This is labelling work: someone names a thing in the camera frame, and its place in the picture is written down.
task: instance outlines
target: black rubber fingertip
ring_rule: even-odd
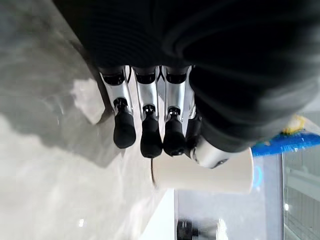
[[[169,156],[182,155],[186,150],[186,140],[182,133],[182,123],[176,117],[172,117],[165,124],[163,149]]]
[[[142,122],[140,150],[142,156],[149,159],[158,157],[162,152],[159,123],[152,116],[148,116]]]
[[[120,149],[132,146],[136,141],[134,118],[127,112],[119,112],[115,118],[113,141]]]

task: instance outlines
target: paper cup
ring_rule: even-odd
[[[205,168],[185,155],[166,154],[151,162],[153,184],[158,188],[248,194],[254,177],[251,149],[236,154],[224,164]]]

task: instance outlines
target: black object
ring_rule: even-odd
[[[176,239],[177,240],[192,240],[193,236],[199,236],[198,230],[193,229],[190,220],[178,220],[176,226]]]
[[[114,105],[118,113],[114,117],[113,141],[118,148],[125,149],[136,141],[134,117],[126,111],[127,101],[124,98],[117,98]]]
[[[185,152],[186,140],[182,133],[182,123],[176,114],[172,114],[165,124],[163,149],[169,156],[178,156]]]
[[[196,113],[194,118],[188,120],[188,125],[185,133],[185,154],[190,158],[190,150],[193,149],[198,142],[198,138],[201,131],[201,116]]]
[[[272,138],[318,92],[316,0],[54,3],[98,67],[196,65],[201,134],[223,151]]]
[[[153,159],[162,152],[162,140],[159,131],[159,122],[154,118],[154,107],[145,106],[146,117],[142,122],[142,136],[140,150],[142,156]]]

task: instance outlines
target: yellow object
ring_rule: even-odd
[[[291,121],[288,123],[288,126],[282,130],[284,134],[295,134],[300,132],[305,128],[306,118],[299,115],[294,115]]]

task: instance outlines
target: gray floor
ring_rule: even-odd
[[[0,35],[0,239],[138,239],[164,194],[139,114],[136,144],[119,150],[97,74],[50,0],[1,1]]]

